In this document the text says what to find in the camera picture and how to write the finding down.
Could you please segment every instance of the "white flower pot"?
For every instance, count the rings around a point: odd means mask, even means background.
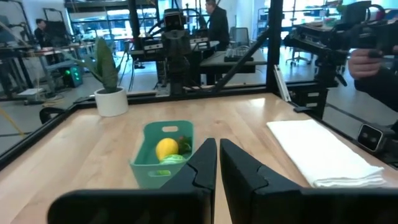
[[[94,92],[99,115],[112,117],[129,110],[126,90],[123,87],[118,87],[118,90],[116,93],[105,93],[104,89]]]

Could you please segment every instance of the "lemon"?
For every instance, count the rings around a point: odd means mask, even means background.
[[[164,138],[156,145],[156,157],[162,161],[166,156],[178,154],[178,143],[172,138]]]

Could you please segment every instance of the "basket handle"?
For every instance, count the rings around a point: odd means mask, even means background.
[[[171,175],[172,173],[169,170],[153,170],[148,172],[149,177],[168,177]]]
[[[162,131],[165,132],[165,133],[177,132],[178,131],[178,127],[177,126],[164,126],[162,128]]]

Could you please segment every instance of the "wooden tabletop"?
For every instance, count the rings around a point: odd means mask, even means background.
[[[128,113],[102,118],[96,109],[77,111],[0,172],[0,223],[45,223],[50,204],[74,189],[136,189],[128,160],[135,158],[143,127],[159,120],[187,119],[195,145],[206,138],[228,138],[286,178],[307,181],[267,128],[270,121],[309,119],[273,94],[132,105]],[[369,163],[383,163],[349,144]],[[231,223],[217,171],[215,223]],[[384,177],[396,184],[389,167]]]

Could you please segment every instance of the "human hand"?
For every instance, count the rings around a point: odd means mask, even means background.
[[[348,70],[353,78],[371,77],[379,71],[382,58],[369,58],[370,51],[371,49],[357,49],[351,54]],[[398,52],[398,45],[394,47],[394,51]]]

